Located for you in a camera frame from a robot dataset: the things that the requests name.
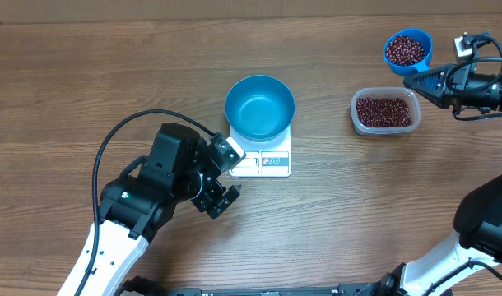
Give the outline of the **blue plastic measuring scoop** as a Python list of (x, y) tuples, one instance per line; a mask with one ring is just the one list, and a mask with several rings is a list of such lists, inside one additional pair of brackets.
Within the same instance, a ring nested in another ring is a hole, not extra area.
[(398, 31), (383, 48), (384, 61), (399, 76), (408, 76), (430, 68), (432, 34), (420, 29)]

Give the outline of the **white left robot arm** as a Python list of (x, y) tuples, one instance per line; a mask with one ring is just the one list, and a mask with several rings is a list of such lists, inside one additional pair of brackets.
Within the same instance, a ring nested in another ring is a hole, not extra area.
[(136, 158), (100, 194), (99, 222), (91, 226), (61, 295), (113, 295), (175, 207), (190, 200), (217, 218), (239, 196), (217, 177), (245, 157), (231, 137), (205, 141), (178, 123), (164, 123), (151, 152)]

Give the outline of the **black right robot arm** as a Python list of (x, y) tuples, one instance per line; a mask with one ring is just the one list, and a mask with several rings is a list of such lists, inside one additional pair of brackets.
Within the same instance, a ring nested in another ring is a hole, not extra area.
[[(466, 109), (478, 119), (502, 118), (502, 53), (481, 57), (477, 49), (448, 64), (405, 77), (414, 90), (453, 116)], [(423, 257), (402, 263), (359, 295), (450, 295), (477, 271), (502, 264), (502, 174), (468, 193), (453, 220), (453, 232)]]

